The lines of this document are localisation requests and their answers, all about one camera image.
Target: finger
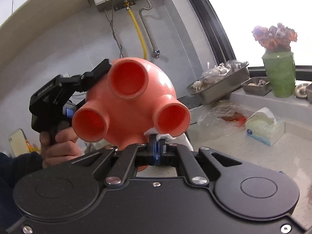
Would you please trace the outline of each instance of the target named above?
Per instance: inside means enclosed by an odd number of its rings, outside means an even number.
[[[55,158],[46,158],[45,163],[46,165],[56,165],[59,163],[64,163],[69,160],[75,159],[77,156],[62,156],[62,157],[55,157]]]
[[[61,144],[55,144],[46,151],[47,158],[61,157],[61,156],[80,156],[81,150],[77,143],[67,141]]]
[[[39,135],[39,141],[41,146],[49,146],[50,145],[50,134],[48,132],[41,132]]]
[[[55,136],[55,141],[59,144],[67,141],[72,141],[75,143],[77,140],[78,136],[76,135],[72,127],[69,127],[67,129],[58,132],[57,135]]]

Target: flower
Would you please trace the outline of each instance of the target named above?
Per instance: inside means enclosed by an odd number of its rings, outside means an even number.
[[[290,50],[290,42],[297,42],[297,33],[282,23],[276,26],[266,27],[256,26],[252,30],[252,34],[261,46],[269,50]]]

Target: black mounting plate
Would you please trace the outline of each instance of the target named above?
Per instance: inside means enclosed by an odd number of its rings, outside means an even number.
[[[123,152],[101,149],[26,176],[14,189],[25,216],[7,231],[30,226],[45,234],[280,234],[288,224],[290,234],[305,232],[291,218],[299,189],[286,175],[207,147],[190,152],[184,145],[163,144],[161,162],[174,166],[177,177],[135,177],[152,154],[148,145],[136,144]],[[110,184],[107,177],[119,181]]]

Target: metal tray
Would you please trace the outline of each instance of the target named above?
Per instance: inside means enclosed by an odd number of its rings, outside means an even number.
[[[225,95],[235,91],[241,86],[241,83],[250,78],[249,70],[247,68],[248,65],[249,63],[245,63],[242,68],[229,74],[220,82],[212,84],[200,92],[194,93],[191,88],[193,85],[192,83],[187,87],[187,90],[190,94],[198,96],[204,105],[211,104],[212,102],[220,100]]]
[[[306,93],[307,93],[307,97],[308,97],[308,102],[312,104],[312,84],[310,84],[309,86],[307,86],[305,88]]]
[[[263,86],[248,85],[250,83],[258,84],[261,79],[265,80],[268,83]],[[259,96],[265,96],[272,90],[272,87],[269,82],[269,78],[266,76],[252,77],[248,79],[247,81],[245,81],[244,83],[242,83],[241,86],[243,87],[244,91],[247,94],[254,94],[254,95],[259,95]]]

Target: circular cap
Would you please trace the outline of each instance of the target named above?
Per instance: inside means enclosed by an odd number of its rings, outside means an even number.
[[[121,183],[121,178],[119,177],[107,177],[106,183],[110,185],[117,185]]]
[[[69,194],[73,188],[72,183],[64,178],[50,178],[37,185],[37,193],[47,199],[56,199]]]
[[[204,177],[196,176],[192,178],[192,182],[196,185],[204,185],[208,182],[208,180]]]
[[[274,195],[277,191],[277,186],[269,179],[253,177],[245,179],[241,183],[241,190],[250,197],[263,199]]]
[[[23,227],[23,232],[25,233],[25,234],[32,234],[32,228],[30,227],[30,226],[24,226]]]
[[[160,182],[153,182],[153,187],[160,187],[161,183]]]
[[[280,232],[289,233],[291,231],[291,226],[289,224],[285,224],[280,228]]]

